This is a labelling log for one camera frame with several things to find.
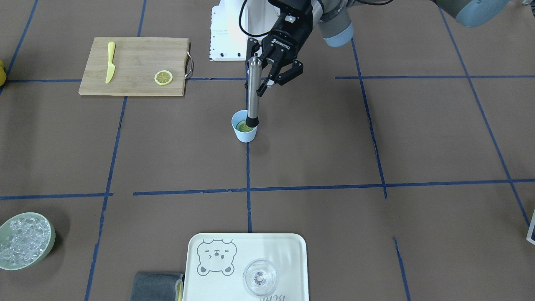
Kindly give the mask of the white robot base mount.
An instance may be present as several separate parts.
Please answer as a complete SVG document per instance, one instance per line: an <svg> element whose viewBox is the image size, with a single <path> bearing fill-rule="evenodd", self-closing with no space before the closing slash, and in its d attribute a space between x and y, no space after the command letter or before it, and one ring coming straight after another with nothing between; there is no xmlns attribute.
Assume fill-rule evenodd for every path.
<svg viewBox="0 0 535 301"><path fill-rule="evenodd" d="M247 36L267 33L280 15L280 9L267 0L221 0L211 10L209 59L244 61Z"/></svg>

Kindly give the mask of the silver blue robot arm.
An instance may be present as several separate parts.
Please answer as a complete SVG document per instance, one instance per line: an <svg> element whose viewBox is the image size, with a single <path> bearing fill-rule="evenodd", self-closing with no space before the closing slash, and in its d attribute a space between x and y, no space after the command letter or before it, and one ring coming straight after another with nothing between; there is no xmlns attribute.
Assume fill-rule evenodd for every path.
<svg viewBox="0 0 535 301"><path fill-rule="evenodd" d="M304 71L299 59L301 50L314 31L333 48L344 46L353 38L355 29L350 10L376 6L414 8L411 17L421 16L426 7L434 7L466 28L487 23L508 4L506 0L268 0L279 13L263 33L249 33L242 17L250 0L239 9L238 26L246 34L248 74L245 87L256 97L275 85L283 86Z"/></svg>

